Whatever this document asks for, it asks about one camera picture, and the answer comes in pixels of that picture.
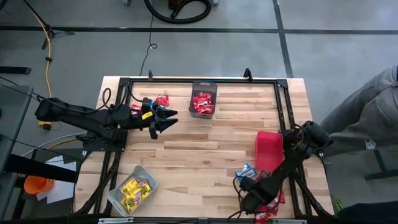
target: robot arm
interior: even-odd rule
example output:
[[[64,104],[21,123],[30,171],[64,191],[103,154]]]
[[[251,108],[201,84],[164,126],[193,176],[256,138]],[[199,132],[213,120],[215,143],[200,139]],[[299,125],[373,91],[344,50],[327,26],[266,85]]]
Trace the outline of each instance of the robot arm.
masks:
[[[258,207],[268,205],[278,195],[283,181],[290,175],[294,175],[303,194],[310,199],[310,203],[319,215],[329,216],[310,193],[301,179],[295,173],[296,168],[312,155],[321,152],[326,146],[333,143],[329,135],[314,122],[307,121],[300,130],[282,130],[284,139],[285,160],[276,168],[270,177],[264,177],[257,182],[243,177],[240,187],[248,194],[242,199],[240,207],[246,213],[255,213]]]
[[[62,121],[87,130],[92,138],[86,138],[83,143],[100,141],[110,146],[117,145],[126,137],[125,130],[149,128],[151,138],[157,139],[157,131],[161,133],[178,121],[168,119],[177,111],[165,109],[148,98],[143,99],[142,110],[138,114],[131,112],[129,105],[111,105],[108,110],[94,110],[48,98],[40,102],[35,115],[41,121]]]

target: gray plastic bin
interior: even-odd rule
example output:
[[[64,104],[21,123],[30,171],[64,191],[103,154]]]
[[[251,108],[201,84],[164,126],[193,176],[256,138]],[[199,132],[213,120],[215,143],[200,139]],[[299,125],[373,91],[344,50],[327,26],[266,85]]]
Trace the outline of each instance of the gray plastic bin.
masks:
[[[211,105],[214,105],[214,111],[212,114],[198,114],[195,112],[195,109],[193,107],[193,97],[197,96],[199,92],[211,93],[213,95],[213,99],[211,100]],[[211,119],[213,117],[214,112],[216,111],[216,99],[217,99],[217,84],[211,82],[194,81],[192,83],[191,103],[188,109],[191,116],[193,118]]]
[[[153,176],[151,176],[147,170],[145,170],[144,167],[137,165],[134,168],[134,171],[122,182],[121,185],[119,185],[118,187],[116,187],[115,189],[111,190],[108,194],[108,200],[112,203],[113,207],[120,213],[120,215],[124,216],[124,217],[128,217],[130,216],[134,210],[131,213],[128,213],[126,211],[126,209],[124,209],[123,205],[120,203],[120,201],[122,200],[122,198],[124,197],[123,193],[119,190],[119,188],[121,186],[123,186],[128,180],[130,180],[131,177],[134,177],[136,180],[139,179],[147,179],[148,180],[148,184],[151,187],[151,192],[150,194],[137,206],[140,207],[145,200],[147,200],[148,197],[151,197],[151,195],[154,193],[154,191],[157,189],[157,182],[156,180],[153,178]]]

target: gray pants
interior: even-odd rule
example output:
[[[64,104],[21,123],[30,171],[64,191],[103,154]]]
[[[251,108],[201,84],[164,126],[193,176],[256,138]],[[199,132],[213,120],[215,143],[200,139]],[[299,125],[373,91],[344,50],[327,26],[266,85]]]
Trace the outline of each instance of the gray pants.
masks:
[[[355,91],[321,123],[334,144],[325,156],[398,144],[397,66],[388,68]]]

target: wooden table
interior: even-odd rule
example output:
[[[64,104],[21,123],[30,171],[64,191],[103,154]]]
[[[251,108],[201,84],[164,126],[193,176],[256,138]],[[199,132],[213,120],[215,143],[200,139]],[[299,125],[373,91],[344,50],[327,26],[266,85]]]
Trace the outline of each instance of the wooden table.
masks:
[[[104,77],[101,93],[112,90],[116,98],[120,77]],[[288,79],[295,122],[311,120],[304,80]],[[136,98],[156,99],[159,93],[169,94],[172,110],[177,110],[178,123],[169,127],[157,140],[147,129],[129,132],[126,150],[122,153],[118,186],[134,169],[144,166],[158,181],[159,188],[135,212],[137,217],[223,217],[239,210],[238,197],[232,187],[234,171],[248,162],[254,165],[254,140],[258,131],[280,129],[275,93],[268,84],[218,84],[217,106],[213,119],[192,118],[188,112],[192,84],[135,83]],[[283,106],[285,99],[280,91]],[[97,106],[101,106],[101,94]],[[75,210],[78,210],[98,185],[103,152],[93,152],[84,162],[76,187]],[[333,213],[325,171],[315,156],[304,163],[308,188],[324,208]],[[286,203],[278,217],[292,218],[292,200],[288,180],[284,182]],[[304,212],[299,187],[298,199]],[[101,211],[108,188],[104,190]],[[118,216],[113,209],[112,216]]]

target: white paper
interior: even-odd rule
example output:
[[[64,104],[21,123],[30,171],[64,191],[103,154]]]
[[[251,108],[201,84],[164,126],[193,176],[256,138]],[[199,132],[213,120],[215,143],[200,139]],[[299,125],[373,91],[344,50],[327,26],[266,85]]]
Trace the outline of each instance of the white paper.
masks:
[[[49,161],[47,161],[46,164],[76,171],[76,162],[64,164],[62,156],[54,157]],[[67,198],[71,198],[73,197],[74,185],[75,183],[55,180],[54,187],[52,188],[52,190],[49,192],[41,192],[37,194],[36,195],[37,200],[42,200],[43,198],[47,197],[47,203],[53,203],[53,202],[58,202],[60,200],[65,200]]]

